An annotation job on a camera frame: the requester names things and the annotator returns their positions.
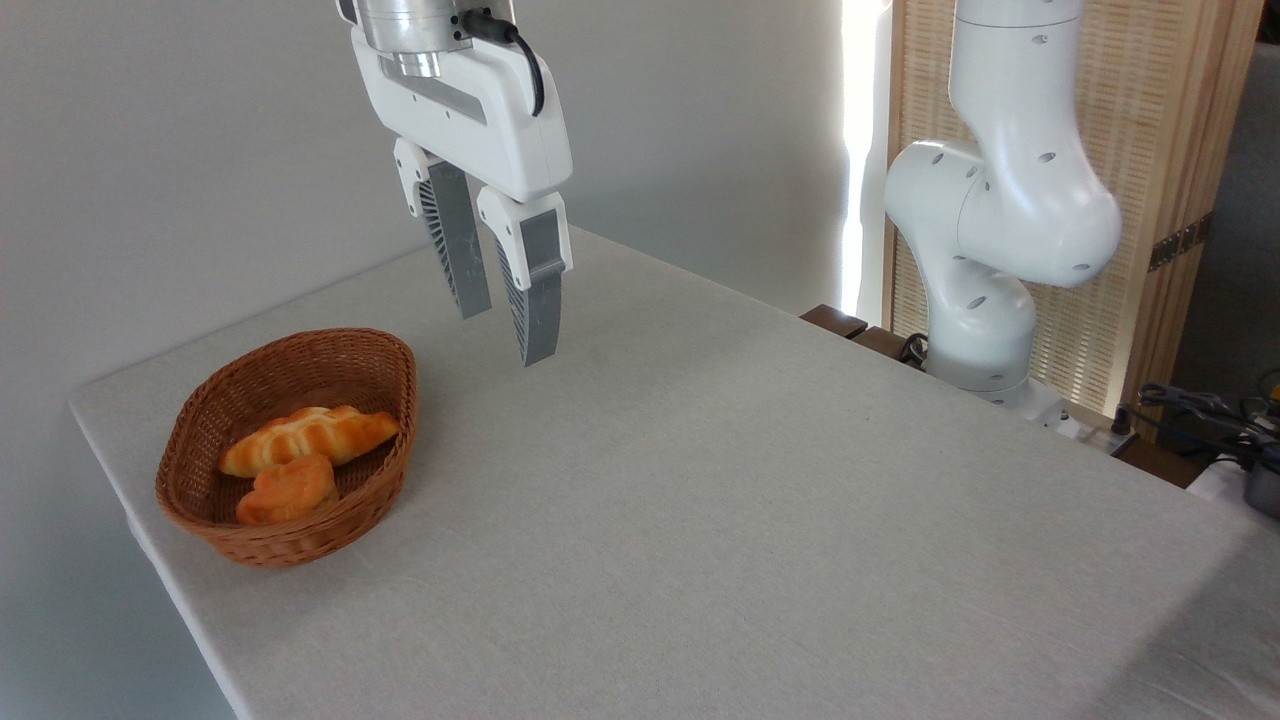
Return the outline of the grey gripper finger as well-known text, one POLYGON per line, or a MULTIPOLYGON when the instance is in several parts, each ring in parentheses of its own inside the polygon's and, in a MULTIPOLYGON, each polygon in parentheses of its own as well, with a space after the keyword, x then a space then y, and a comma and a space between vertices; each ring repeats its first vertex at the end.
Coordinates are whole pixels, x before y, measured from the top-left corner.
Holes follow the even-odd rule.
POLYGON ((556 352, 562 275, 573 268, 564 202, 558 192, 517 202, 493 187, 477 195, 498 258, 525 366, 556 352))
POLYGON ((462 318, 492 307, 467 177, 407 138, 394 159, 410 214, 425 223, 431 246, 462 318))

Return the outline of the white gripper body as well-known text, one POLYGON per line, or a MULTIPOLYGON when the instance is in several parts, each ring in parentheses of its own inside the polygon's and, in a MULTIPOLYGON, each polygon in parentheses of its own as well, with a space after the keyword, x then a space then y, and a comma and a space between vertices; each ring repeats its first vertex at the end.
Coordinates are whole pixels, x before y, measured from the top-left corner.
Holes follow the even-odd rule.
POLYGON ((526 56, 479 40, 447 53, 436 78, 401 74, 351 29, 365 87, 379 120, 399 137, 526 202, 557 191, 573 173, 561 97, 541 64, 544 105, 532 114, 526 56))

